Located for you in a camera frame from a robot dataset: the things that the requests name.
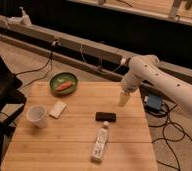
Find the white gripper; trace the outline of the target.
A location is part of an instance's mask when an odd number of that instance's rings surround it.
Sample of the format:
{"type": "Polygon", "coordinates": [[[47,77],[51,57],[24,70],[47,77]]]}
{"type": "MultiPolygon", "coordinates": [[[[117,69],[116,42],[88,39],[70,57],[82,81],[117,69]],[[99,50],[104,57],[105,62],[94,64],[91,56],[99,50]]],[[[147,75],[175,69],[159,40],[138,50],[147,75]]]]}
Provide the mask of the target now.
{"type": "Polygon", "coordinates": [[[120,107],[123,107],[130,98],[130,94],[135,92],[141,85],[142,79],[136,76],[133,72],[127,72],[121,80],[121,87],[124,92],[120,93],[119,103],[120,107]]]}

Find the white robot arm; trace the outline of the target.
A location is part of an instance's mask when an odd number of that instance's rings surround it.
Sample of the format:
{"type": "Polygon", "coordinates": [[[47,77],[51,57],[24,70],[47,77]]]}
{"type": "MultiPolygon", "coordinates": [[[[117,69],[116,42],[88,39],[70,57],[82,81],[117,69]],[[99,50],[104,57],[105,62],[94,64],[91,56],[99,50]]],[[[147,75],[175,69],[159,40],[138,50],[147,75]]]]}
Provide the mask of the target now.
{"type": "Polygon", "coordinates": [[[129,71],[121,80],[119,105],[124,106],[130,94],[146,80],[192,115],[192,85],[161,71],[159,63],[155,55],[138,55],[129,60],[129,71]]]}

